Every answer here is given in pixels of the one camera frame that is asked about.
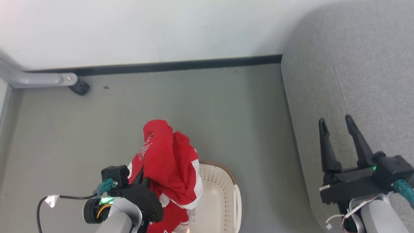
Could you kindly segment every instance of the black baseboard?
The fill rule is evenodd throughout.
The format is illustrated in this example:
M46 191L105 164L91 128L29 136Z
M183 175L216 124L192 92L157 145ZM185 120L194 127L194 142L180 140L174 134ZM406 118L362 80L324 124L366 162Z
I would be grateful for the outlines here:
M97 66L97 67L82 67L82 68L65 68L53 70L36 70L33 73L74 73L77 76L86 75L107 75L107 74L124 74L124 73L147 73L160 72L171 70L194 70L194 69L209 69L209 68L223 68L235 66L255 66L272 63L280 63L282 55L258 56L248 58L229 58L216 60L201 60L201 61L179 61L179 62L164 62L164 63L149 63L138 65L123 65L123 66Z

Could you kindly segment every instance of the red garment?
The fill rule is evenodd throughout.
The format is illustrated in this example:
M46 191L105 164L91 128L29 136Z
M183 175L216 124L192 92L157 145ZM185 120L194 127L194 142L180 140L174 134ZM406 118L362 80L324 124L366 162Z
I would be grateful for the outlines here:
M199 162L190 140L163 120L152 120L144 126L142 149L129 164L129 183L144 166L164 209L163 221L152 223L148 233L171 233L180 223L188 221L187 209L194 209L201 193Z

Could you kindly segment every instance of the caster wheel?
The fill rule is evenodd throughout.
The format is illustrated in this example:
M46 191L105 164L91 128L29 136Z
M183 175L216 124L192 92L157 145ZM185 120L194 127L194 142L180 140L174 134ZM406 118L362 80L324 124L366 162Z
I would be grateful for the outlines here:
M86 93L89 92L89 84L78 79L75 85L70 86L69 89L75 92L77 95L85 95Z

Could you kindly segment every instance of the yellow wire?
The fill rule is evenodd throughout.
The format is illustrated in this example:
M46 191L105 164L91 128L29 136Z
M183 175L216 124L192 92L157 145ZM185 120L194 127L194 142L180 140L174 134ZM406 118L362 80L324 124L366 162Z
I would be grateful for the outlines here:
M106 207L108 207L108 206L112 206L111 204L105 204L105 205L103 205L100 209L99 209L99 211L98 211L98 214L96 215L96 218L99 218L99 215L101 214L101 212L106 208Z

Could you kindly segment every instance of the brown basket rim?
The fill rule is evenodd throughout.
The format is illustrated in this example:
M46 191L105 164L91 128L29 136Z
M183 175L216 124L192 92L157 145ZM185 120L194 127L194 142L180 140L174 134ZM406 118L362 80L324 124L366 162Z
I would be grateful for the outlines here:
M200 164L212 165L212 166L219 167L219 168L223 169L230 176L230 179L233 182L233 184L234 185L237 184L237 180L236 180L236 177L234 176L234 174L231 172L231 170L228 167L224 166L223 164L217 163L217 162L212 162L212 161L205 161L205 160L199 160L199 162L200 162Z

